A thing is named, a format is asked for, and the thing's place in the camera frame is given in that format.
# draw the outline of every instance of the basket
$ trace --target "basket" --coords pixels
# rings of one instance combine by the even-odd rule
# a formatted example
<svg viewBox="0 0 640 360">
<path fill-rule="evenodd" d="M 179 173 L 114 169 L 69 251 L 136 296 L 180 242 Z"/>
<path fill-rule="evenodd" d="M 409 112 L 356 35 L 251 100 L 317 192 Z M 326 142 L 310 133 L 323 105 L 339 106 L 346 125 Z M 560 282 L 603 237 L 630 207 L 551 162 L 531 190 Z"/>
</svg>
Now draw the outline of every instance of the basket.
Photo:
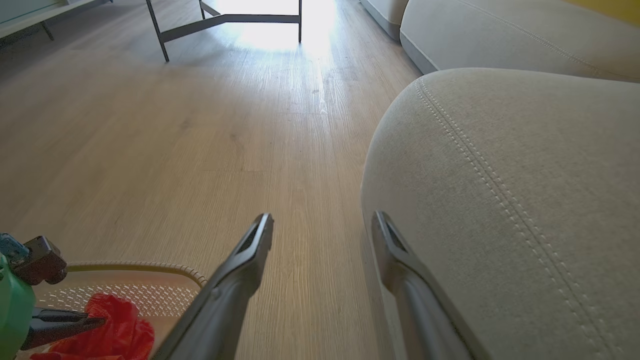
<svg viewBox="0 0 640 360">
<path fill-rule="evenodd" d="M 152 354 L 207 283 L 207 278 L 187 266 L 143 261 L 85 261 L 69 263 L 67 277 L 55 285 L 33 287 L 36 307 L 84 311 L 94 293 L 129 299 L 154 328 Z M 28 359 L 42 348 L 21 352 Z"/>
</svg>

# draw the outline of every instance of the metal crossbar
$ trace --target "metal crossbar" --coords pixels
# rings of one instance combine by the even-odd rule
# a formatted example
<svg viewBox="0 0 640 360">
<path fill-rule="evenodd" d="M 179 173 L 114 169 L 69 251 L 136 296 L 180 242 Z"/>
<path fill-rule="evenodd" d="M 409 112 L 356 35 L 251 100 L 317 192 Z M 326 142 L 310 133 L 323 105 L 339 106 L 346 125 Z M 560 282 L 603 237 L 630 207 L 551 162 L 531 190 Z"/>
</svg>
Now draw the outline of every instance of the metal crossbar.
<svg viewBox="0 0 640 360">
<path fill-rule="evenodd" d="M 298 24 L 298 42 L 302 41 L 302 0 L 298 0 L 298 14 L 297 15 L 264 15 L 264 14 L 248 14 L 248 13 L 226 13 L 221 14 L 211 8 L 209 5 L 198 0 L 200 3 L 200 12 L 202 13 L 202 20 L 192 22 L 177 28 L 169 29 L 166 31 L 160 31 L 158 27 L 158 21 L 156 20 L 156 13 L 154 7 L 151 5 L 151 0 L 147 0 L 147 8 L 149 9 L 149 15 L 151 15 L 151 21 L 154 23 L 156 29 L 156 35 L 158 36 L 158 42 L 164 55 L 164 60 L 169 62 L 169 56 L 166 53 L 164 44 L 187 36 L 189 34 L 197 33 L 205 29 L 212 28 L 216 25 L 224 24 L 226 22 L 270 22 L 279 24 Z M 208 19 L 205 18 L 205 12 L 212 15 Z"/>
</svg>

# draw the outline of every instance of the red cloth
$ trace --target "red cloth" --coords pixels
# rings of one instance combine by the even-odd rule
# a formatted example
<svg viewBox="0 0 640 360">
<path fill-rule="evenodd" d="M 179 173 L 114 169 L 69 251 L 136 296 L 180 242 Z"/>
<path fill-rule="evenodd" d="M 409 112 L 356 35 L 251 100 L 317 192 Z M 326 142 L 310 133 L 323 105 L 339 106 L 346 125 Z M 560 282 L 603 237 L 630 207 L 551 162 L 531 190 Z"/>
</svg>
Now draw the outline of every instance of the red cloth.
<svg viewBox="0 0 640 360">
<path fill-rule="evenodd" d="M 154 329 L 138 318 L 131 301 L 114 295 L 93 294 L 84 310 L 106 323 L 94 330 L 53 343 L 49 352 L 32 360 L 147 360 L 154 345 Z"/>
</svg>

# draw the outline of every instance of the yellow fabric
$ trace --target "yellow fabric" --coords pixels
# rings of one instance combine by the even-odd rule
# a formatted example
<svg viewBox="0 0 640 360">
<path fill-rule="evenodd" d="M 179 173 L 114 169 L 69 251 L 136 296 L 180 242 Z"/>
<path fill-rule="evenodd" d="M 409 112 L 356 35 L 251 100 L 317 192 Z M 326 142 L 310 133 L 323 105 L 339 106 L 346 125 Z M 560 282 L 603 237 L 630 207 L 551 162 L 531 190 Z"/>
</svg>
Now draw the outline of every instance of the yellow fabric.
<svg viewBox="0 0 640 360">
<path fill-rule="evenodd" d="M 565 0 L 640 26 L 640 0 Z"/>
</svg>

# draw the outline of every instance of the wood grain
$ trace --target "wood grain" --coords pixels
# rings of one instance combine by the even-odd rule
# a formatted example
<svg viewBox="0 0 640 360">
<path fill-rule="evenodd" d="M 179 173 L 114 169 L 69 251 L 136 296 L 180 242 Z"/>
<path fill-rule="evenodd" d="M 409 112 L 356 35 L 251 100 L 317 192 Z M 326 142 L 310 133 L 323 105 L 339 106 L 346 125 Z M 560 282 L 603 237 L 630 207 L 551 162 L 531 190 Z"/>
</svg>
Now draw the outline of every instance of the wood grain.
<svg viewBox="0 0 640 360">
<path fill-rule="evenodd" d="M 161 29 L 200 16 L 154 5 Z M 419 72 L 358 1 L 303 11 L 302 44 L 295 25 L 225 24 L 168 43 L 168 64 L 134 0 L 0 49 L 0 230 L 44 234 L 70 261 L 209 274 L 269 211 L 237 358 L 393 358 L 359 191 L 378 121 Z"/>
</svg>

